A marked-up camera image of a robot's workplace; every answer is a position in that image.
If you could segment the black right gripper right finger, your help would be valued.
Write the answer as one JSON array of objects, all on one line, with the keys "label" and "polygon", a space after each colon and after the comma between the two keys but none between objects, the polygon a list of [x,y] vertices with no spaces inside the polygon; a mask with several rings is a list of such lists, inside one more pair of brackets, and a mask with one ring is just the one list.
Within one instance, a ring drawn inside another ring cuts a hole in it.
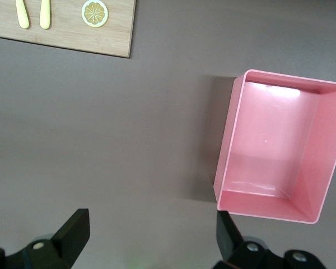
[{"label": "black right gripper right finger", "polygon": [[222,260],[214,268],[322,268],[317,256],[307,251],[292,249],[280,257],[262,244],[244,239],[227,211],[217,212],[216,239]]}]

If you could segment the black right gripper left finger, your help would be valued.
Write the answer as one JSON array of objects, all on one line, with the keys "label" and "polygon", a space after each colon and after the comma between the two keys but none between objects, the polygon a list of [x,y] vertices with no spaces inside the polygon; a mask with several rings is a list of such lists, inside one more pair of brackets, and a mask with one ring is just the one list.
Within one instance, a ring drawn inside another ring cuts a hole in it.
[{"label": "black right gripper left finger", "polygon": [[0,268],[72,268],[89,240],[89,210],[80,208],[50,239],[29,243],[6,255],[0,248]]}]

